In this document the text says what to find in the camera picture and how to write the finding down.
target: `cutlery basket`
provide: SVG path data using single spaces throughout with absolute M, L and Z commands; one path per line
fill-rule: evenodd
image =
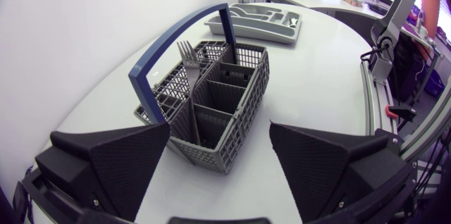
M 227 18 L 227 4 L 218 6 L 224 6 L 220 14 Z M 203 10 L 201 15 L 212 12 L 212 10 L 208 13 L 205 11 Z M 187 18 L 200 18 L 199 12 L 193 14 L 195 16 L 189 15 L 181 22 Z M 149 50 L 152 53 L 158 51 L 152 47 L 159 46 L 160 43 L 166 44 L 163 51 L 166 50 L 167 46 L 183 31 L 177 27 L 179 23 L 174 26 L 176 28 L 168 30 L 176 34 L 172 40 L 169 42 L 157 40 Z M 171 136 L 167 145 L 171 150 L 194 165 L 223 174 L 229 173 L 233 167 L 269 80 L 266 48 L 235 43 L 233 30 L 231 28 L 229 30 L 231 31 L 229 35 L 226 35 L 226 42 L 203 41 L 194 48 L 201 65 L 201 76 L 191 97 L 182 61 L 146 96 L 140 96 L 150 89 L 145 75 L 158 58 L 148 59 L 153 57 L 152 54 L 148 54 L 148 50 L 143 55 L 143 57 L 147 56 L 147 59 L 140 59 L 140 61 L 152 61 L 153 64 L 147 66 L 147 63 L 137 62 L 134 69 L 146 70 L 145 81 L 138 82 L 140 84 L 134 81 L 136 74 L 133 74 L 133 70 L 129 74 L 141 101 L 141 105 L 135 110 L 135 115 L 146 124 L 166 120 L 171 126 Z M 165 40 L 168 36 L 170 37 L 166 33 L 162 35 Z M 201 139 L 200 146 L 192 139 L 190 98 L 193 98 L 194 114 Z

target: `blue handle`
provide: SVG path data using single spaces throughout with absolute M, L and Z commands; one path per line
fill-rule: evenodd
M 128 73 L 128 77 L 132 82 L 141 105 L 147 113 L 152 123 L 162 123 L 165 121 L 161 109 L 156 102 L 152 89 L 147 81 L 147 74 L 161 57 L 161 55 L 167 50 L 167 48 L 193 23 L 200 20 L 204 16 L 219 11 L 221 21 L 223 23 L 223 29 L 225 33 L 225 40 L 229 44 L 235 44 L 235 33 L 233 32 L 232 20 L 230 19 L 230 12 L 228 10 L 228 4 L 218 4 L 214 6 L 207 6 L 197 11 L 192 12 L 188 16 L 184 17 L 166 32 L 164 32 L 141 56 L 132 70 Z

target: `desk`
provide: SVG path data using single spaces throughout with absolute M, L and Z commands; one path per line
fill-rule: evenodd
M 374 21 L 382 18 L 383 16 L 373 12 L 369 9 L 368 5 L 364 4 L 363 7 L 351 6 L 349 3 L 343 0 L 270 0 L 277 3 L 293 4 L 296 6 L 303 6 L 311 9 L 315 9 L 322 13 L 326 13 L 333 16 L 337 20 L 350 26 L 353 30 L 358 32 L 369 44 L 371 44 L 370 29 L 373 27 Z M 380 2 L 381 6 L 390 8 Z M 425 47 L 430 47 L 428 42 L 418 37 L 415 33 L 402 28 L 401 31 L 406 35 L 414 38 L 416 41 L 421 42 Z
M 237 37 L 267 47 L 270 77 L 259 111 L 227 175 L 184 162 L 167 148 L 137 215 L 137 223 L 166 223 L 171 216 L 240 219 L 260 216 L 273 223 L 300 223 L 295 201 L 269 139 L 270 119 L 300 127 L 365 135 L 366 108 L 359 55 L 371 47 L 345 24 L 322 13 L 284 4 L 302 14 L 299 38 L 291 45 Z M 179 40 L 224 40 L 203 22 Z M 149 43 L 99 83 L 63 121 L 62 132 L 93 132 L 142 125 L 133 115 L 139 104 L 128 73 Z M 148 79 L 158 82 L 178 61 L 172 45 Z M 33 208 L 36 223 L 49 222 Z

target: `metal robot arm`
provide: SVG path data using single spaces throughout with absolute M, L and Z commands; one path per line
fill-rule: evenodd
M 394 0 L 387 14 L 377 20 L 371 29 L 375 49 L 382 49 L 370 57 L 369 61 L 369 70 L 375 82 L 383 84 L 392 70 L 395 57 L 393 49 L 414 2 L 415 0 Z

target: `silver fork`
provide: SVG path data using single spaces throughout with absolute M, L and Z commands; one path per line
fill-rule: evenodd
M 192 93 L 194 86 L 200 76 L 200 63 L 197 60 L 196 52 L 188 41 L 177 43 L 178 50 L 182 56 L 183 65 L 185 67 L 186 76 L 190 85 L 190 114 L 191 114 L 191 130 L 192 137 L 197 145 L 200 146 L 199 131 L 197 130 L 196 115 L 194 114 L 194 103 L 192 101 Z

